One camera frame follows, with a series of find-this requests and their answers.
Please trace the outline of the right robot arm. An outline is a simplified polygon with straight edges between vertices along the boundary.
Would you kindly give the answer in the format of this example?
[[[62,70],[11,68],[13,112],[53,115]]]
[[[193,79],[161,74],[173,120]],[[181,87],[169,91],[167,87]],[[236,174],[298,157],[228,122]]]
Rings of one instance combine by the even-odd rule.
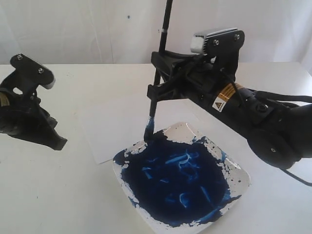
[[[312,99],[245,88],[235,81],[239,53],[183,55],[152,52],[163,83],[149,85],[152,105],[189,99],[244,137],[251,150],[271,166],[288,169],[312,156]]]

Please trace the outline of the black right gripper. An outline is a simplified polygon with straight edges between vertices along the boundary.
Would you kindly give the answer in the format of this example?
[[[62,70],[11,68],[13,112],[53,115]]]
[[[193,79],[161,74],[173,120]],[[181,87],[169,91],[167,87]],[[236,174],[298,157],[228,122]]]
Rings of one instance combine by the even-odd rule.
[[[214,63],[204,58],[183,78],[171,78],[195,55],[171,51],[152,52],[151,63],[166,82],[148,85],[150,100],[178,100],[185,97],[207,112],[246,111],[245,88],[236,83],[238,55],[216,57]]]

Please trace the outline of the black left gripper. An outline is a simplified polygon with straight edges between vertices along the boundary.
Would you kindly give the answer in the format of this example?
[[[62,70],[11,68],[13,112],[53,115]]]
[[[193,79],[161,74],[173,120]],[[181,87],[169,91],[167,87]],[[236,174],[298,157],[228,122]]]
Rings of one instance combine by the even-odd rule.
[[[1,82],[0,132],[20,136],[39,129],[38,144],[62,150],[67,139],[56,132],[56,119],[40,107],[38,86],[20,73],[11,73]]]

